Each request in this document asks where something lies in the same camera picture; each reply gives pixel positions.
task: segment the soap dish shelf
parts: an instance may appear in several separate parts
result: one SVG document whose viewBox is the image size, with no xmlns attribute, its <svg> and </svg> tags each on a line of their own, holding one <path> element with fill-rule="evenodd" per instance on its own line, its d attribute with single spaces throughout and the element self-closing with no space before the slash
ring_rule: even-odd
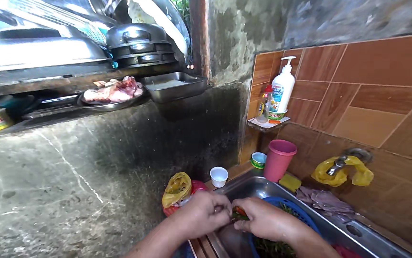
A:
<svg viewBox="0 0 412 258">
<path fill-rule="evenodd" d="M 256 130 L 259 130 L 260 132 L 263 133 L 268 133 L 277 129 L 280 129 L 281 127 L 285 126 L 289 122 L 289 117 L 283 117 L 281 120 L 279 120 L 279 124 L 271 124 L 271 123 L 260 123 L 258 122 L 255 118 L 251 118 L 247 120 L 247 126 L 252 127 Z"/>
</svg>

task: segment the pump dispenser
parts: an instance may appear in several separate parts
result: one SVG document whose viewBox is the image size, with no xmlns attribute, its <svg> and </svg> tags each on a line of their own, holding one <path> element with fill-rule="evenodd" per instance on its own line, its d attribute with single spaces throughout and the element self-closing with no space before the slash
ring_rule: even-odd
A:
<svg viewBox="0 0 412 258">
<path fill-rule="evenodd" d="M 273 91 L 271 94 L 269 119 L 281 120 L 284 114 L 287 112 L 287 104 L 289 103 L 290 94 L 294 88 L 295 78 L 290 71 L 292 66 L 290 61 L 296 58 L 295 56 L 287 56 L 281 58 L 281 60 L 288 59 L 287 65 L 285 65 L 281 73 L 273 79 L 271 83 Z"/>
<path fill-rule="evenodd" d="M 281 60 L 286 60 L 288 59 L 289 61 L 287 61 L 287 64 L 283 67 L 283 70 L 281 71 L 281 73 L 290 73 L 290 71 L 292 71 L 292 66 L 290 65 L 290 61 L 292 61 L 292 59 L 296 58 L 295 56 L 287 56 L 287 57 L 283 57 L 281 58 Z"/>
</svg>

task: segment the hand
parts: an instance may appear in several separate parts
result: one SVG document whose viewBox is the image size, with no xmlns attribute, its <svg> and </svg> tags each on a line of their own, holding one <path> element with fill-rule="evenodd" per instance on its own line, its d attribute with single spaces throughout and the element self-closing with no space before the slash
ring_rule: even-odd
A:
<svg viewBox="0 0 412 258">
<path fill-rule="evenodd" d="M 197 191 L 189 202 L 169 216 L 185 240 L 202 237 L 230 222 L 232 206 L 225 195 Z"/>
<path fill-rule="evenodd" d="M 288 236 L 295 237 L 300 231 L 311 231 L 296 217 L 257 197 L 236 199 L 233 206 L 241 206 L 249 218 L 249 221 L 235 222 L 234 228 L 260 238 L 289 242 Z"/>
</svg>

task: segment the sink basin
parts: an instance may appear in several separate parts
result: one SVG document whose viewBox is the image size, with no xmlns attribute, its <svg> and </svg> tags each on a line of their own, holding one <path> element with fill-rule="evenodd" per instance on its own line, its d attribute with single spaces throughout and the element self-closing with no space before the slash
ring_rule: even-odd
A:
<svg viewBox="0 0 412 258">
<path fill-rule="evenodd" d="M 323 238 L 353 250 L 363 258 L 412 258 L 412 254 L 389 241 L 378 232 L 359 221 L 343 223 L 333 217 L 324 217 L 316 210 L 295 198 L 292 192 L 266 180 L 262 170 L 254 169 L 227 183 L 215 192 L 226 195 L 230 201 L 238 198 L 278 196 L 297 204 L 318 226 Z M 251 258 L 249 235 L 228 225 L 208 235 L 212 247 L 220 258 Z"/>
</svg>

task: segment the white small cup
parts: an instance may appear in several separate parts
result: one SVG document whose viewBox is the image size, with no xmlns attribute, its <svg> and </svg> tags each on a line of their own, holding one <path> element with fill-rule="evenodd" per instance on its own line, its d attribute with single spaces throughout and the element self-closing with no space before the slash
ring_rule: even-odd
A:
<svg viewBox="0 0 412 258">
<path fill-rule="evenodd" d="M 213 167 L 209 175 L 211 176 L 212 184 L 217 188 L 224 186 L 228 178 L 228 172 L 223 167 Z"/>
</svg>

